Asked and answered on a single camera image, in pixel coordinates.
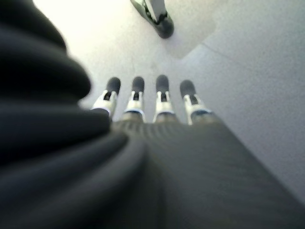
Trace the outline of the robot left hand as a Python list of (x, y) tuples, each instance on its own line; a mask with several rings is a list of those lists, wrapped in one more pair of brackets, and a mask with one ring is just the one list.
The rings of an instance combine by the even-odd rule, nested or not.
[(106, 229), (302, 229), (305, 207), (240, 142), (185, 80), (187, 122), (179, 122), (169, 80), (156, 80), (152, 123), (144, 120), (144, 79), (112, 124), (145, 144), (135, 187), (108, 215)]

